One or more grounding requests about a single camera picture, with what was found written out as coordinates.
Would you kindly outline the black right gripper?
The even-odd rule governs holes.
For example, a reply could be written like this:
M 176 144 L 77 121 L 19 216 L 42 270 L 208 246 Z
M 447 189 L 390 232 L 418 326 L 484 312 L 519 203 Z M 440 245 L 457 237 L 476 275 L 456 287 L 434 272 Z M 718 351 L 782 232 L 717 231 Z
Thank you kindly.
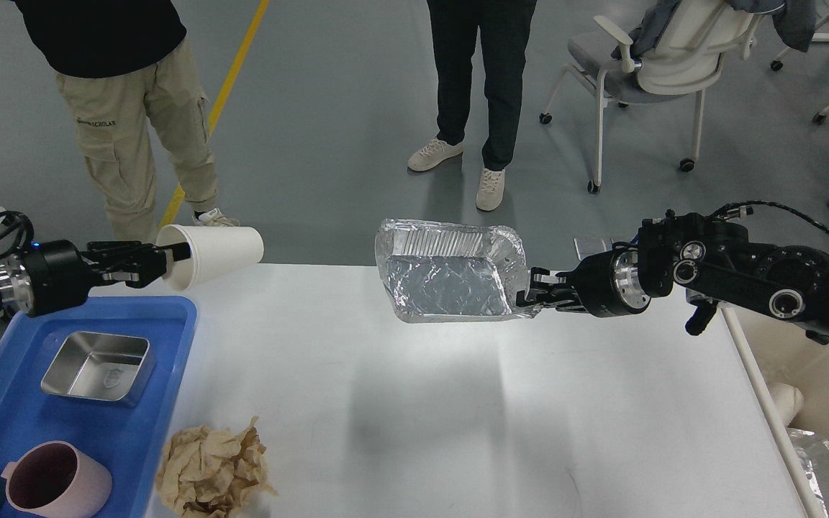
M 642 314 L 651 296 L 642 288 L 638 251 L 613 249 L 590 255 L 572 272 L 531 268 L 527 288 L 517 292 L 517 307 L 578 311 L 579 304 L 599 318 Z

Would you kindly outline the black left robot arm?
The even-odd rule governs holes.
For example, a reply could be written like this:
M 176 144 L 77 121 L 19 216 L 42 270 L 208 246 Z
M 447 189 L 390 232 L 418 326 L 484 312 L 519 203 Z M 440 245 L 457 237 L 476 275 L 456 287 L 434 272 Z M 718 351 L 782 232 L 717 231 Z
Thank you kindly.
M 184 243 L 97 240 L 79 250 L 69 240 L 35 242 L 29 217 L 0 211 L 0 311 L 30 317 L 86 303 L 96 286 L 145 288 L 196 253 Z

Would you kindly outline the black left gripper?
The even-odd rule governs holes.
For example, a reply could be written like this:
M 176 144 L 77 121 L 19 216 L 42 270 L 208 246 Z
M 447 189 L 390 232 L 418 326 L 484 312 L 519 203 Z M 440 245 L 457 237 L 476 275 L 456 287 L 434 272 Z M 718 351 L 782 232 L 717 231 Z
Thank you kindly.
M 153 245 L 139 240 L 96 240 L 86 245 L 83 256 L 98 263 L 145 260 L 163 255 L 172 263 L 191 259 L 186 242 Z M 95 274 L 69 240 L 37 243 L 30 250 L 7 256 L 0 262 L 0 295 L 3 306 L 14 306 L 30 317 L 54 314 L 86 302 L 95 286 L 124 284 L 145 288 L 167 273 L 165 266 L 135 266 L 132 270 L 103 270 Z

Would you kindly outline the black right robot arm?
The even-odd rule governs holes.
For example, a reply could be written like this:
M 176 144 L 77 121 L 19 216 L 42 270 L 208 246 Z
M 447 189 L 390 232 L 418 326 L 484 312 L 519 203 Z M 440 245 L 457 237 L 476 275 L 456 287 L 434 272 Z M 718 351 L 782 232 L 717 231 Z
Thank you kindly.
M 700 335 L 720 303 L 789 322 L 829 343 L 829 254 L 800 245 L 751 242 L 739 217 L 754 203 L 724 204 L 710 215 L 668 211 L 644 219 L 635 238 L 613 243 L 573 270 L 530 269 L 519 307 L 546 307 L 599 318 L 641 314 L 675 286 L 687 289 L 694 314 L 685 328 Z

